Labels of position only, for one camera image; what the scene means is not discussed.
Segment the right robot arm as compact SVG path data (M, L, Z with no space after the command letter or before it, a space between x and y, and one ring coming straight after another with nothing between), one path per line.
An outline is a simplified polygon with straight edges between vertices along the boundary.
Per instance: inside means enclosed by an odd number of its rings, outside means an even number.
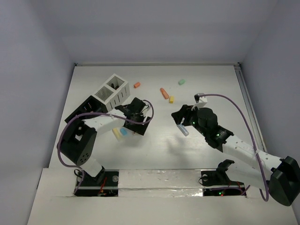
M183 105L171 116L177 125L194 127L210 147L250 166L250 170L238 168L233 173L228 168L217 170L216 179L219 183L226 184L232 178L246 178L246 183L265 190L284 206L291 206L300 194L300 167L294 158L280 158L255 150L253 145L220 126L217 115L209 108Z

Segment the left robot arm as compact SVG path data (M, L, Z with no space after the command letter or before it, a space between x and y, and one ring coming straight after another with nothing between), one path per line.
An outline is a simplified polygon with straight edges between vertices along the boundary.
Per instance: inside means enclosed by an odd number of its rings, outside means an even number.
M76 115L67 122L59 137L57 154L60 163L68 168L79 169L82 178L87 176L91 184L101 184L105 169L91 157L96 137L120 127L144 135L154 117L145 116L148 110L154 111L152 103L135 97L130 104L119 105L107 113L85 112Z

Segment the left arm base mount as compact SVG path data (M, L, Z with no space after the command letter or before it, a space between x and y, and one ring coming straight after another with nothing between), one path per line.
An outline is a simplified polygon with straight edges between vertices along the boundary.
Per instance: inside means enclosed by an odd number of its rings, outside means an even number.
M74 170L76 183L74 195L79 197L117 197L119 194L119 170L102 169L97 177L87 172Z

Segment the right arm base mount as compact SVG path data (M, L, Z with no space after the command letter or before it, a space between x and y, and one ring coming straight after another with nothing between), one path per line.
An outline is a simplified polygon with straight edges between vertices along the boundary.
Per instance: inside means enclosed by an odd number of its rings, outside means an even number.
M228 167L234 161L226 159L214 170L202 170L198 183L203 187L204 196L246 196L244 183L232 181L227 176Z

